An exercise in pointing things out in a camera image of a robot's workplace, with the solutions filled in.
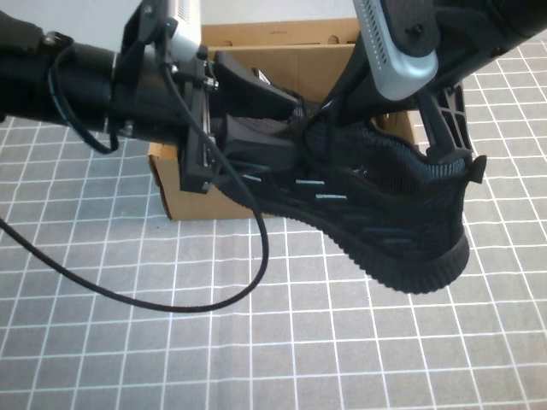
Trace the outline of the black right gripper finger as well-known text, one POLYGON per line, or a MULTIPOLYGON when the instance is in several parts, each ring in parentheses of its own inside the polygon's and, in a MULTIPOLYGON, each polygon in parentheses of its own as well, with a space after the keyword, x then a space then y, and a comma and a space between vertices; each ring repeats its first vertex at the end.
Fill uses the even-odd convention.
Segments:
POLYGON ((429 142, 426 156, 433 163, 472 156, 462 83, 438 91, 421 90, 421 119, 429 142))

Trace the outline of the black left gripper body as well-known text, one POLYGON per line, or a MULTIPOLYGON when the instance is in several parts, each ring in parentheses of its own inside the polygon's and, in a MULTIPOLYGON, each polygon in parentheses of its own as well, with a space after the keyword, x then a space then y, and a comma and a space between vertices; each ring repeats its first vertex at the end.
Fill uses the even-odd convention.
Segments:
POLYGON ((209 90, 213 77, 205 52, 189 62, 173 62, 169 69, 174 87, 167 85, 156 53, 138 40, 124 40, 114 68, 112 118, 124 120, 125 135, 176 147, 179 189, 206 194, 214 170, 210 150, 189 120, 209 131, 209 90))

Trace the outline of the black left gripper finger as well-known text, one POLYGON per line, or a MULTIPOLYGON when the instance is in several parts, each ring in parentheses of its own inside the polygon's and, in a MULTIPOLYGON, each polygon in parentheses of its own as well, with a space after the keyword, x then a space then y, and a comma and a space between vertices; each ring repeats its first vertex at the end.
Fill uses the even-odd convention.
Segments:
POLYGON ((218 87, 213 91, 213 119, 227 115, 237 118, 288 120, 302 113, 302 102, 295 94, 286 92, 257 77, 241 65, 227 51, 217 51, 213 74, 218 87))
POLYGON ((221 122, 220 149, 229 161, 289 170, 296 165, 299 152, 293 141, 281 136, 285 129, 286 123, 277 120, 227 115, 221 122))

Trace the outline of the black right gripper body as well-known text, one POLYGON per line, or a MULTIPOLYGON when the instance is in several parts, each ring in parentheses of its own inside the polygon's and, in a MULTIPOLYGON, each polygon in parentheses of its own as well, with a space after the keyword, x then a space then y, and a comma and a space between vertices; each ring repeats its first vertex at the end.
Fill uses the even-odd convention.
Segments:
MULTIPOLYGON (((420 94, 428 95, 431 110, 443 115, 445 119, 451 116, 460 119, 464 117, 461 83, 444 86, 432 80, 421 89, 420 94)), ((417 93, 398 101, 389 100, 379 93, 361 40, 356 43, 343 72, 322 105, 338 114, 339 125, 388 113, 420 110, 423 106, 417 93)))

